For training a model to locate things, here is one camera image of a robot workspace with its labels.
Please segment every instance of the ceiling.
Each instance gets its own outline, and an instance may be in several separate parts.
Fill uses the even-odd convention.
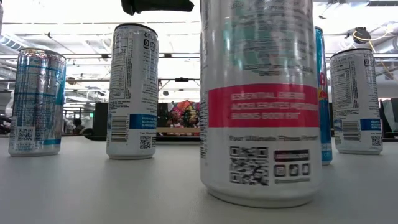
[[[19,46],[29,46],[67,55],[109,54],[114,28],[123,22],[138,22],[156,30],[159,35],[160,53],[195,54],[192,56],[196,58],[161,58],[159,78],[199,78],[199,0],[191,1],[195,4],[193,12],[157,11],[130,16],[123,12],[120,0],[4,0],[0,42],[12,40],[16,44],[13,47],[0,45],[0,52],[16,54],[15,49]],[[326,53],[332,54],[351,47],[369,47],[368,44],[355,44],[352,37],[346,38],[347,33],[352,34],[355,27],[366,27],[372,35],[377,52],[384,53],[390,50],[391,48],[380,46],[386,45],[386,41],[391,41],[398,34],[398,7],[393,6],[394,4],[380,6],[380,1],[348,2],[355,3],[328,4],[327,1],[315,1],[313,4],[314,24],[323,29]],[[69,59],[67,76],[84,80],[107,79],[110,76],[110,63],[110,59]],[[15,71],[5,63],[1,64],[0,77],[12,78]],[[393,79],[397,68],[395,64],[385,64],[390,72],[386,72],[386,68],[379,64],[380,73],[392,75],[390,79],[381,75],[378,78],[379,82],[392,81],[390,85],[397,84]],[[0,86],[0,89],[2,88],[12,89],[12,84]],[[163,91],[168,91],[169,95],[165,96],[160,92],[160,101],[199,100],[199,86],[193,81],[168,82],[162,88]],[[81,98],[90,101],[105,100],[109,82],[68,84],[67,89],[70,90],[67,92],[68,96],[80,97],[73,101],[81,101]]]

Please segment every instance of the white table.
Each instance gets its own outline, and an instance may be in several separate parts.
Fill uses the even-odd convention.
[[[0,223],[397,223],[398,144],[381,156],[334,154],[302,207],[259,209],[213,198],[198,146],[159,146],[153,159],[111,161],[105,142],[63,138],[60,155],[11,158],[0,139]]]

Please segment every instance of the cable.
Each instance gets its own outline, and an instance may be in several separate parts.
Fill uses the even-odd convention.
[[[381,38],[385,38],[385,37],[387,36],[387,34],[389,34],[390,32],[388,32],[387,27],[384,27],[384,26],[379,26],[379,27],[384,28],[384,30],[385,30],[385,32],[386,32],[386,33],[385,33],[384,35],[382,35],[381,37],[378,37],[378,38],[375,38],[375,39],[360,38],[360,37],[357,37],[357,36],[355,35],[358,31],[354,31],[353,36],[354,36],[355,38],[359,39],[359,40],[364,40],[364,41],[375,41],[375,40],[379,40],[379,39],[381,39]]]

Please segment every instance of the can lid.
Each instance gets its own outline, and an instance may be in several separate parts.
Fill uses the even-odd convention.
[[[367,49],[367,48],[357,48],[357,49],[348,49],[348,50],[344,50],[344,51],[342,51],[342,52],[338,52],[338,53],[335,53],[334,55],[332,55],[330,58],[332,58],[332,57],[334,57],[334,56],[336,56],[336,55],[339,55],[339,54],[342,54],[342,53],[346,53],[346,52],[350,52],[350,51],[355,51],[355,50],[368,50],[368,51],[370,51],[370,52],[372,52],[372,49]]]
[[[35,47],[24,47],[24,48],[20,49],[19,52],[21,52],[21,51],[23,51],[23,50],[40,50],[40,51],[43,51],[43,52],[48,53],[48,54],[54,54],[54,55],[61,56],[61,57],[63,57],[65,60],[67,59],[67,58],[66,58],[65,56],[63,56],[62,54],[60,54],[60,53],[58,53],[58,52],[55,52],[55,51],[53,51],[53,50],[45,50],[45,49],[40,49],[40,48],[35,48]]]
[[[154,33],[156,34],[156,36],[157,36],[157,33],[156,33],[156,31],[155,31],[154,29],[152,29],[152,28],[150,28],[150,27],[147,27],[147,26],[145,26],[145,25],[138,24],[138,23],[133,23],[133,22],[120,24],[120,25],[118,25],[118,26],[116,26],[116,27],[114,28],[115,31],[116,31],[116,29],[118,29],[119,27],[122,27],[122,26],[140,26],[140,27],[143,27],[143,28],[146,28],[146,29],[151,30],[151,31],[154,32]]]
[[[315,28],[323,32],[323,29],[321,27],[315,26]]]

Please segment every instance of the energy drink can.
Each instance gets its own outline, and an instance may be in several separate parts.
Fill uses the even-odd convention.
[[[11,156],[58,154],[62,135],[66,59],[26,48],[18,55],[9,141]]]
[[[250,207],[305,204],[322,169],[312,1],[201,1],[200,178]]]
[[[148,159],[155,153],[157,34],[121,24],[113,35],[106,153],[111,159]]]
[[[380,154],[382,132],[372,51],[349,49],[334,54],[330,68],[337,150]]]
[[[331,152],[328,78],[326,76],[325,41],[323,39],[323,31],[319,27],[315,27],[315,43],[317,46],[319,128],[322,165],[329,165],[333,154]]]

